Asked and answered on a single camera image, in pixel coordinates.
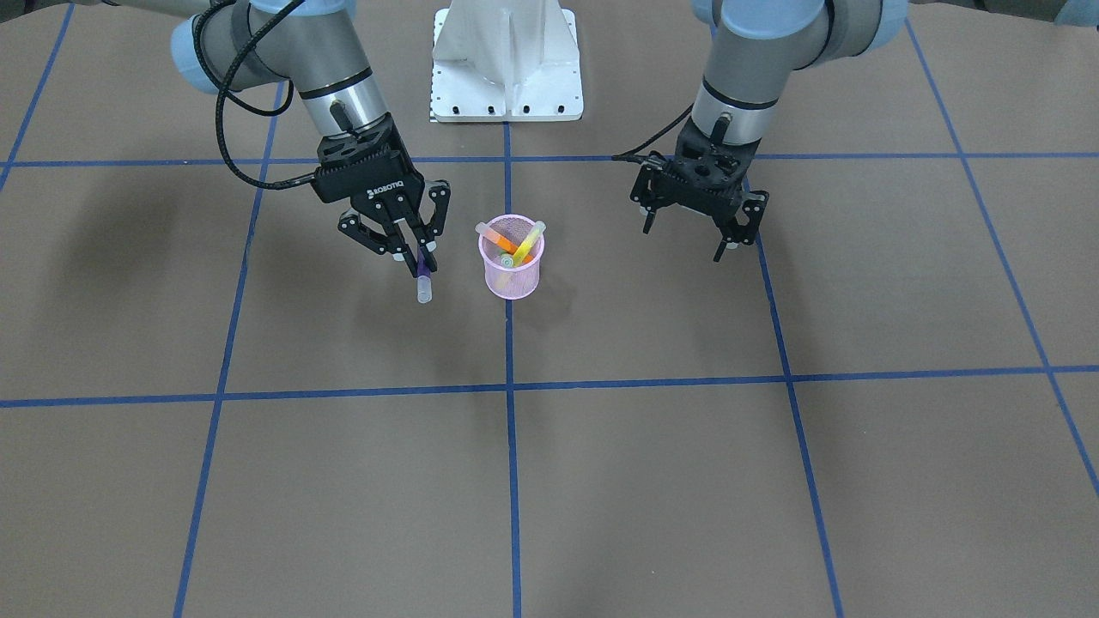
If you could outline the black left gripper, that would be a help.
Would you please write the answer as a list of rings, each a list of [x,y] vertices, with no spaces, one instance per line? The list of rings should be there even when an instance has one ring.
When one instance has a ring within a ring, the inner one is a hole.
[[[753,245],[769,203],[768,191],[746,191],[744,180],[761,141],[722,143],[684,122],[671,156],[652,151],[641,158],[629,199],[645,216],[642,232],[650,234],[657,212],[679,205],[710,216],[721,233],[712,261],[718,263],[732,245]]]

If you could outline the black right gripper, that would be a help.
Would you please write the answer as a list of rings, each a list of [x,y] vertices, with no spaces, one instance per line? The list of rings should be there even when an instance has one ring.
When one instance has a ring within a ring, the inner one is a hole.
[[[370,125],[353,130],[347,136],[326,136],[317,148],[318,167],[311,187],[322,203],[352,199],[353,205],[366,206],[380,201],[397,208],[397,219],[417,227],[417,251],[409,247],[399,223],[382,221],[381,230],[366,223],[360,211],[349,210],[340,216],[338,230],[374,254],[392,256],[406,263],[413,277],[419,266],[428,273],[437,271],[434,255],[437,239],[445,230],[452,189],[446,180],[428,183],[417,172],[399,134],[395,118],[386,113]],[[420,206],[425,196],[432,203],[432,214],[423,222]]]

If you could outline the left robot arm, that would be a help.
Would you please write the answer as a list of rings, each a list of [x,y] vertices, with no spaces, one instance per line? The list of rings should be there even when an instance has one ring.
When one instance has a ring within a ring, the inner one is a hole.
[[[786,82],[798,70],[858,58],[902,30],[907,1],[695,1],[712,44],[695,100],[671,121],[671,155],[651,141],[617,154],[634,163],[629,198],[648,233],[660,210],[679,206],[706,216],[720,234],[714,261],[732,245],[752,245],[769,194],[746,187],[750,164],[774,120]]]

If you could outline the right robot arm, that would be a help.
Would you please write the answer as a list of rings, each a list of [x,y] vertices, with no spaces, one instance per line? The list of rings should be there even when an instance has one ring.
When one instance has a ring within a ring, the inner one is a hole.
[[[349,1],[4,1],[3,152],[181,166],[302,198],[370,257],[439,271],[452,189],[409,156]]]

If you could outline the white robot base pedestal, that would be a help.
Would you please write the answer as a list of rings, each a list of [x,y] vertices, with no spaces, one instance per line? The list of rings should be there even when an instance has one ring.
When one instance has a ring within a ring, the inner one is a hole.
[[[433,16],[432,59],[436,123],[584,115],[577,19],[557,1],[452,1]]]

